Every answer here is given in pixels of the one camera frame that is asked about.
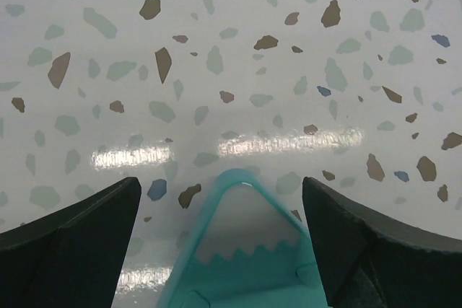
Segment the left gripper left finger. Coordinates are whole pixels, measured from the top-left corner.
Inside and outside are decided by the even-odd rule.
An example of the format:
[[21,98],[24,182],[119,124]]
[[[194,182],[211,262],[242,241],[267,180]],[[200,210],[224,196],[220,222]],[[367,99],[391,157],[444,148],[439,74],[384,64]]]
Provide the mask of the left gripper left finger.
[[126,177],[1,233],[1,306],[110,307],[140,199]]

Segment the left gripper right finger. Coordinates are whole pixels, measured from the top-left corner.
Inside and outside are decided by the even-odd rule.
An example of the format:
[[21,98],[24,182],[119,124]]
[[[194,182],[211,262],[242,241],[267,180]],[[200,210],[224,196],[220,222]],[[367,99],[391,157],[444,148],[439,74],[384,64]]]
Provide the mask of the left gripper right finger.
[[313,177],[302,203],[330,307],[460,307],[461,241],[405,224]]

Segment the teal triangular socket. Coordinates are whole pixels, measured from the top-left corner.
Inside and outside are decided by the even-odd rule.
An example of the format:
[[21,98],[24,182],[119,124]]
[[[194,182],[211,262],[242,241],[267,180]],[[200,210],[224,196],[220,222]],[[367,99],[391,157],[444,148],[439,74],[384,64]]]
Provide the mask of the teal triangular socket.
[[158,307],[327,307],[308,228],[250,171],[221,173]]

